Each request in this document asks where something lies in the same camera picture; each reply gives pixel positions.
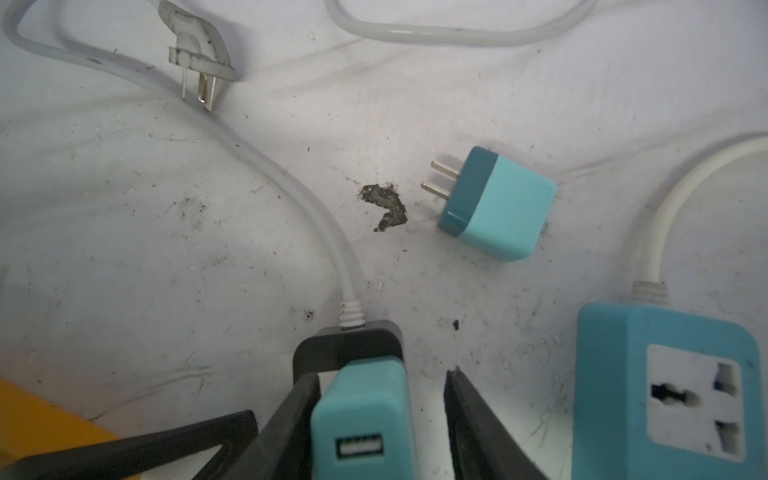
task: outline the dirty white surface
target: dirty white surface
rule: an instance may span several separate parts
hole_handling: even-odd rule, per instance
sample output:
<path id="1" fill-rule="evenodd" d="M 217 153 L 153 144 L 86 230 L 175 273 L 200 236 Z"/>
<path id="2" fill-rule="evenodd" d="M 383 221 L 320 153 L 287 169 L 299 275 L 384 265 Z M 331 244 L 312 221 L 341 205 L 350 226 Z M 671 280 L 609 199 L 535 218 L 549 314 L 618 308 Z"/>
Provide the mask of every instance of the dirty white surface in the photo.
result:
<path id="1" fill-rule="evenodd" d="M 401 326 L 422 477 L 452 478 L 442 386 L 460 366 L 545 474 L 570 478 L 577 311 L 627 299 L 675 180 L 768 130 L 768 4 L 602 0 L 560 38 L 482 49 L 360 40 L 320 0 L 179 3 L 219 28 L 242 79 L 216 117 L 336 215 L 369 317 Z M 343 5 L 503 29 L 573 3 Z M 40 2 L 22 32 L 180 81 L 174 36 L 144 0 Z M 141 89 L 5 38 L 0 58 L 0 376 L 121 435 L 241 409 L 264 425 L 293 349 L 336 321 L 333 269 L 306 218 Z M 528 260 L 500 263 L 435 228 L 442 202 L 419 189 L 429 162 L 458 165 L 476 144 L 560 184 Z M 357 194 L 389 182 L 409 219 L 374 233 L 384 210 Z M 738 322 L 764 352 L 766 182 L 757 160 L 707 181 L 662 269 L 676 308 Z"/>

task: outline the plug prong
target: plug prong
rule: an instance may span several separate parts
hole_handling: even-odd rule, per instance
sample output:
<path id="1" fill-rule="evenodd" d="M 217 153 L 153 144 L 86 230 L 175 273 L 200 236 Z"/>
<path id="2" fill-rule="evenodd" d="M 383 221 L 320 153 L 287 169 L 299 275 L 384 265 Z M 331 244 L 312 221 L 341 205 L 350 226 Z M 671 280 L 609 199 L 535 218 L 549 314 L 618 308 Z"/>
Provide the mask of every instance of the plug prong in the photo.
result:
<path id="1" fill-rule="evenodd" d="M 200 80 L 197 81 L 197 100 L 200 103 L 205 103 L 205 90 L 208 87 L 208 77 L 205 74 L 200 74 Z"/>
<path id="2" fill-rule="evenodd" d="M 458 179 L 458 176 L 461 174 L 461 172 L 455 168 L 451 168 L 448 165 L 443 165 L 440 162 L 434 160 L 432 161 L 432 168 L 455 179 Z"/>
<path id="3" fill-rule="evenodd" d="M 214 77 L 214 79 L 210 81 L 210 92 L 208 93 L 209 97 L 204 106 L 204 108 L 208 111 L 212 111 L 214 109 L 214 90 L 215 89 L 216 89 L 216 77 Z"/>
<path id="4" fill-rule="evenodd" d="M 187 69 L 181 72 L 181 100 L 187 98 Z"/>
<path id="5" fill-rule="evenodd" d="M 447 190 L 443 190 L 442 188 L 435 187 L 434 185 L 428 184 L 426 182 L 422 182 L 422 188 L 424 190 L 427 190 L 429 193 L 433 195 L 437 195 L 443 200 L 448 200 L 451 197 L 451 193 L 448 192 Z"/>

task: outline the white cable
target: white cable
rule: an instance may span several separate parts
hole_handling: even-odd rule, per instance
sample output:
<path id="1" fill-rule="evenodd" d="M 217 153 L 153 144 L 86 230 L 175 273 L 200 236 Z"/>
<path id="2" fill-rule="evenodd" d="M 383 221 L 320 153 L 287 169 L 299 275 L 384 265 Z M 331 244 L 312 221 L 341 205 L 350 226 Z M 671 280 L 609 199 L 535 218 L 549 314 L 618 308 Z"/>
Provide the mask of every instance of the white cable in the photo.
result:
<path id="1" fill-rule="evenodd" d="M 581 0 L 565 15 L 543 25 L 515 31 L 489 31 L 473 28 L 430 27 L 396 23 L 363 22 L 342 12 L 337 0 L 325 0 L 328 15 L 342 30 L 373 40 L 402 43 L 439 43 L 472 47 L 515 47 L 560 35 L 589 14 L 598 0 Z"/>
<path id="2" fill-rule="evenodd" d="M 21 23 L 27 10 L 36 1 L 13 0 L 5 10 L 2 17 L 2 30 L 10 41 L 33 54 L 104 71 L 149 90 L 169 105 L 175 107 L 189 121 L 206 130 L 212 137 L 229 148 L 238 158 L 250 162 L 258 171 L 283 189 L 286 195 L 304 210 L 304 213 L 318 230 L 330 253 L 333 266 L 336 268 L 336 276 L 341 286 L 343 303 L 339 320 L 342 326 L 360 326 L 365 323 L 365 317 L 355 294 L 351 274 L 353 270 L 350 269 L 350 265 L 345 260 L 345 251 L 351 255 L 352 249 L 349 247 L 349 243 L 344 237 L 339 224 L 312 192 L 264 154 L 248 144 L 237 140 L 211 117 L 203 113 L 202 110 L 192 107 L 179 96 L 168 91 L 163 85 L 152 80 L 147 75 L 139 73 L 139 70 L 145 71 L 144 68 L 132 70 L 110 61 L 109 57 L 106 56 L 95 58 L 84 53 L 67 51 L 63 48 L 52 47 L 20 36 L 17 31 L 18 25 Z"/>
<path id="3" fill-rule="evenodd" d="M 641 255 L 640 279 L 636 283 L 645 283 L 645 286 L 649 283 L 660 283 L 661 254 L 664 251 L 664 242 L 677 212 L 680 211 L 685 200 L 696 190 L 696 187 L 720 168 L 740 158 L 760 152 L 768 152 L 768 137 L 753 138 L 717 152 L 698 164 L 675 185 L 659 209 L 656 210 L 656 214 L 648 227 L 648 234 Z"/>

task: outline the power socket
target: power socket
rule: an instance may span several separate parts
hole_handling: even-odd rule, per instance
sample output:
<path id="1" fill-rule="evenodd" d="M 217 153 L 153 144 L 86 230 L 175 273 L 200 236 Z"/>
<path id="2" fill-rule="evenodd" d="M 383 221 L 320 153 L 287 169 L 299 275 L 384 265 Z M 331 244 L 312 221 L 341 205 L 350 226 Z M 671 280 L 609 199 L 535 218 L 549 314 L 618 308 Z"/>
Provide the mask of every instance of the power socket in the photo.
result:
<path id="1" fill-rule="evenodd" d="M 649 345 L 647 434 L 732 462 L 746 457 L 741 367 L 731 359 Z"/>
<path id="2" fill-rule="evenodd" d="M 732 322 L 591 303 L 578 317 L 573 480 L 765 480 L 760 351 Z"/>

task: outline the two-prong plug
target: two-prong plug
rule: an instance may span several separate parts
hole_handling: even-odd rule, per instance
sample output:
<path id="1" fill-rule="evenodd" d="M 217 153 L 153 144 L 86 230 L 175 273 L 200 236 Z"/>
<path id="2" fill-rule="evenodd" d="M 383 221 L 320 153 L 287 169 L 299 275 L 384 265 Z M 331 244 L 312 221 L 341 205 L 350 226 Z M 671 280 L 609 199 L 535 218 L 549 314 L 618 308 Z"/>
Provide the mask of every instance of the two-prong plug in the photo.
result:
<path id="1" fill-rule="evenodd" d="M 176 34 L 176 46 L 170 47 L 168 61 L 184 69 L 181 97 L 187 96 L 187 70 L 199 72 L 197 99 L 207 111 L 212 111 L 217 80 L 235 81 L 235 69 L 230 64 L 230 56 L 219 31 L 209 21 L 168 0 L 160 2 L 157 13 Z"/>
<path id="2" fill-rule="evenodd" d="M 480 147 L 460 171 L 434 161 L 432 167 L 456 180 L 450 192 L 422 184 L 447 200 L 438 227 L 501 260 L 533 253 L 558 190 L 552 180 Z"/>

